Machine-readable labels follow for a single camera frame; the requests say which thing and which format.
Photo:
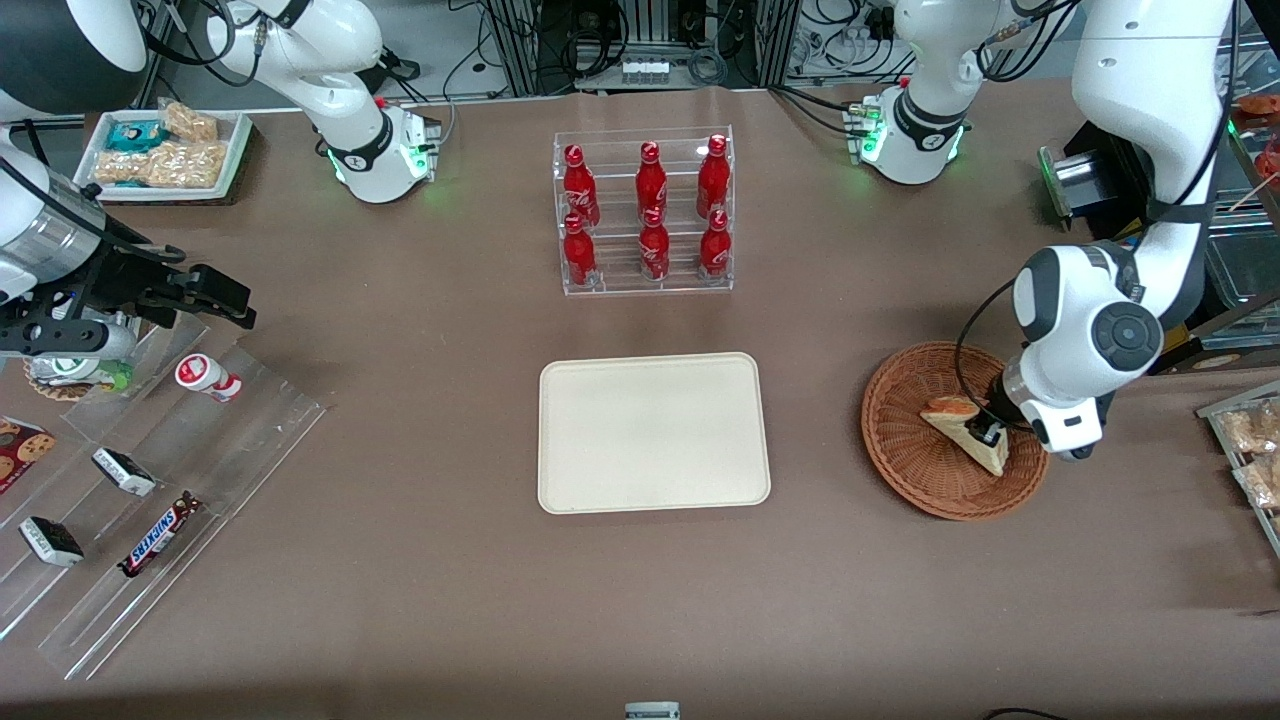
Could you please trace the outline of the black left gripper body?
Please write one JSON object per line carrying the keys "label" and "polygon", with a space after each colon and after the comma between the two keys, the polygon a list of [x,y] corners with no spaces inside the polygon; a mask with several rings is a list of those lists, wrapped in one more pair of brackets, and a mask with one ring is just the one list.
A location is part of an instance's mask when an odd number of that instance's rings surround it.
{"label": "black left gripper body", "polygon": [[1015,427],[1007,430],[1020,430],[1033,433],[1033,425],[1027,420],[1019,402],[1028,397],[1028,391],[1019,364],[1007,364],[1001,373],[992,379],[986,398],[1009,398],[1015,405]]}

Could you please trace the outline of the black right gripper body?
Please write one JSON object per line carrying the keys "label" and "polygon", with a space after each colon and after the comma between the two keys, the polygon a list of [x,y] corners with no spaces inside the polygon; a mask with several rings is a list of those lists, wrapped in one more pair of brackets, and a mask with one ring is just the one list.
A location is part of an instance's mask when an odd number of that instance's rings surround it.
{"label": "black right gripper body", "polygon": [[172,325],[178,313],[209,311],[189,287],[188,273],[116,249],[100,249],[83,266],[82,307],[125,313],[157,325]]}

